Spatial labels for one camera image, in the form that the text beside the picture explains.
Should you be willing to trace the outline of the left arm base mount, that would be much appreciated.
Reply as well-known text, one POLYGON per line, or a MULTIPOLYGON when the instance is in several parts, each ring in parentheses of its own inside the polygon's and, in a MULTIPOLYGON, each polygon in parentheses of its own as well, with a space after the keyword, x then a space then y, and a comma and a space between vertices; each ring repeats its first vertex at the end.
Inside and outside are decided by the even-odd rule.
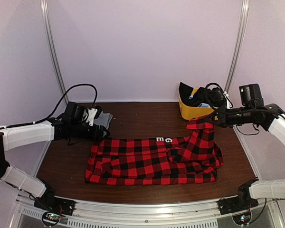
POLYGON ((63 198, 54 199, 54 204, 51 206, 42 202, 41 199, 34 200, 34 207, 42 209, 41 222, 46 227, 53 227, 60 224, 66 224, 68 216, 73 215, 75 202, 63 198))

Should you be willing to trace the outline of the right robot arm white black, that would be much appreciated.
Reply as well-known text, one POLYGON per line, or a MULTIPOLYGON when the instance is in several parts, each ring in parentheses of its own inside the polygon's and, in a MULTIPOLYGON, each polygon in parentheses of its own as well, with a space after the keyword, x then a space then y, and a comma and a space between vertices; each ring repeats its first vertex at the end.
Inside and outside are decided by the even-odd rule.
MULTIPOLYGON (((285 146, 285 112, 277 104, 264 104, 259 84, 239 87, 242 106, 228 108, 223 104, 207 115, 205 122, 219 127, 233 127, 252 124, 255 129, 262 127, 271 133, 285 146)), ((251 180, 238 188, 234 199, 237 209, 245 209, 252 200, 257 199, 285 200, 285 179, 251 180)))

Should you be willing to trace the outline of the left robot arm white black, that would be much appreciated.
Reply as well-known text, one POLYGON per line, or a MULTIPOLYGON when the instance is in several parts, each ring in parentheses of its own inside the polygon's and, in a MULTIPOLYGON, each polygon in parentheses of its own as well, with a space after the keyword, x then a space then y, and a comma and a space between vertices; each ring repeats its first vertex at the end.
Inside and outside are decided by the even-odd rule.
POLYGON ((96 124, 102 109, 88 109, 78 103, 69 102, 58 117, 31 123, 0 127, 0 181, 4 181, 35 197, 49 211, 59 206, 55 191, 44 181, 28 175, 5 159, 5 152, 39 142, 87 139, 100 142, 110 135, 107 127, 96 124))

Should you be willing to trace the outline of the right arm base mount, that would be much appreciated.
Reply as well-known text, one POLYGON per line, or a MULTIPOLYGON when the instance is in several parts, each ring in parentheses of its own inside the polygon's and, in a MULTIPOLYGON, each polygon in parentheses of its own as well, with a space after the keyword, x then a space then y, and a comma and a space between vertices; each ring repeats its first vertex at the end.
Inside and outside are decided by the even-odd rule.
POLYGON ((252 199, 247 202, 235 196, 220 198, 217 201, 217 205, 221 215, 230 214, 236 225, 246 226, 252 221, 251 209, 258 206, 258 201, 252 199))

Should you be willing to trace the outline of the red black plaid shirt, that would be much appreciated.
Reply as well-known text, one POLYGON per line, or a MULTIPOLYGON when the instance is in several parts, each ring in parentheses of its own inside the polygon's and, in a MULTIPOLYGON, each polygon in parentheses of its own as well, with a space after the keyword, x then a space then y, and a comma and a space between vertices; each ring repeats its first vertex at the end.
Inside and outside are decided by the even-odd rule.
POLYGON ((223 154, 214 141, 214 125, 198 117, 188 121, 187 130, 186 137, 107 138, 95 143, 85 181, 114 186, 215 182, 223 154))

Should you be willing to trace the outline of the yellow plastic bin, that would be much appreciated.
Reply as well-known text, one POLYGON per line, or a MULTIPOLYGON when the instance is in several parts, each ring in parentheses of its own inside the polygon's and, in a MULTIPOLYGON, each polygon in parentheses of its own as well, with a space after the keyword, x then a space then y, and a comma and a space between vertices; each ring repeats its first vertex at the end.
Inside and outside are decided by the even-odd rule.
POLYGON ((179 95, 179 108, 180 108, 181 116, 185 120, 191 120, 193 118, 205 116, 214 111, 212 107, 211 108, 198 108, 198 107, 187 106, 183 104, 183 102, 181 101, 180 95, 179 95))

